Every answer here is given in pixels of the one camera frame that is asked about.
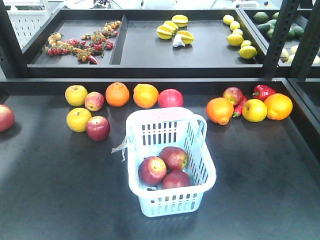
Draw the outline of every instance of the orange fruit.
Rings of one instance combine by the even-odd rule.
[[[281,93],[275,93],[264,100],[268,109],[267,117],[272,120],[282,120],[288,117],[292,111],[293,104],[291,99]]]
[[[144,109],[152,108],[158,100],[158,90],[150,84],[139,83],[133,89],[133,100],[135,104]]]
[[[212,122],[226,125],[234,113],[234,106],[228,99],[217,97],[208,102],[205,111]]]
[[[122,107],[129,101],[129,98],[129,90],[122,82],[114,82],[105,90],[105,100],[113,107]]]

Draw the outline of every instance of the red bell pepper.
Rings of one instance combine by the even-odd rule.
[[[275,93],[276,91],[273,88],[260,84],[255,86],[252,95],[254,99],[259,99],[264,102],[267,97]]]
[[[247,97],[243,96],[242,101],[233,110],[233,115],[232,115],[233,118],[240,117],[242,115],[242,109],[244,108],[244,105],[246,104],[247,100],[248,100]]]

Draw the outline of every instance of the yellow apple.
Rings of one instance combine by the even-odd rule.
[[[259,99],[249,99],[243,106],[242,115],[249,122],[261,122],[267,116],[267,106]]]
[[[68,127],[77,133],[86,131],[87,122],[92,118],[91,112],[83,107],[72,109],[66,116]]]
[[[87,89],[82,85],[69,86],[64,93],[65,99],[71,106],[80,107],[85,103]]]

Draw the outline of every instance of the red apple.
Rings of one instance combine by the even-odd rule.
[[[0,133],[11,128],[14,123],[14,111],[7,105],[0,104]]]
[[[162,181],[162,189],[174,189],[191,186],[189,175],[181,170],[173,170]]]
[[[105,103],[105,97],[97,91],[90,92],[84,99],[84,106],[91,112],[102,109]]]
[[[244,94],[241,89],[235,86],[228,87],[226,90],[224,90],[222,96],[225,99],[228,99],[234,107],[239,105],[244,98]]]
[[[165,162],[157,156],[149,156],[143,160],[138,169],[138,175],[145,185],[154,187],[161,183],[167,174]]]
[[[169,88],[160,92],[158,104],[160,108],[182,107],[184,105],[184,97],[178,90]]]
[[[170,170],[183,170],[188,162],[188,154],[177,146],[166,146],[160,154],[161,158]]]
[[[110,123],[104,116],[94,116],[86,123],[87,135],[94,141],[105,140],[110,133]]]

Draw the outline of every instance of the shelf post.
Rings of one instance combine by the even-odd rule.
[[[300,0],[283,0],[262,65],[262,77],[273,78]]]
[[[29,78],[29,71],[12,27],[6,6],[0,0],[0,66],[6,78]]]
[[[290,67],[290,77],[305,79],[320,48],[320,0],[315,1],[299,47]]]

